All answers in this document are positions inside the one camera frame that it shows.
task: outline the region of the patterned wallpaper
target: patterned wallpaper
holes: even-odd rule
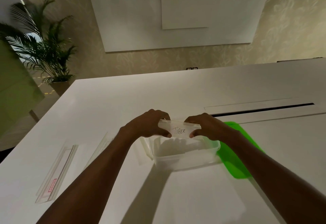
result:
[[[39,3],[42,0],[30,0]],[[105,53],[90,0],[56,0],[49,15],[73,15],[65,35],[78,46],[78,78],[223,67],[326,56],[326,0],[266,0],[253,43]]]

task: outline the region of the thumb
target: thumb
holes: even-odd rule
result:
[[[171,138],[172,135],[170,134],[169,131],[162,129],[162,128],[158,128],[157,129],[157,135],[163,136],[163,137],[167,137],[167,138]]]
[[[202,136],[202,129],[195,129],[193,132],[190,133],[189,137],[193,138],[196,136]]]

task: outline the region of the hand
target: hand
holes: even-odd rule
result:
[[[206,136],[212,141],[225,141],[237,133],[235,129],[207,113],[190,116],[185,120],[185,123],[197,123],[202,127],[201,129],[191,132],[189,135],[190,138],[195,136]]]
[[[151,137],[153,135],[160,135],[170,138],[172,135],[169,133],[169,131],[158,127],[158,122],[161,119],[170,120],[170,116],[166,112],[150,109],[127,123],[125,128],[128,131],[131,130],[137,138]]]

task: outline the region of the white table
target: white table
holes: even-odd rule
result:
[[[50,206],[35,204],[36,192],[67,139],[81,144],[80,155],[61,190],[106,132],[114,137],[150,108],[179,120],[209,106],[309,97],[324,109],[325,70],[325,59],[312,59],[77,80],[0,164],[1,223],[35,223]],[[267,154],[326,193],[325,121],[322,114],[242,127]],[[284,137],[274,144],[279,131]],[[278,223],[278,218],[254,181],[232,178],[223,164],[167,175],[153,162],[139,165],[130,149],[100,223]]]

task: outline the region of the green panel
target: green panel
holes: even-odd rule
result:
[[[228,126],[240,131],[256,148],[260,149],[257,143],[247,134],[247,132],[235,122],[225,122]],[[229,173],[236,179],[245,179],[251,177],[250,172],[239,159],[239,157],[227,146],[221,142],[221,148],[217,152]]]
[[[43,98],[17,55],[0,41],[0,135],[28,115]]]

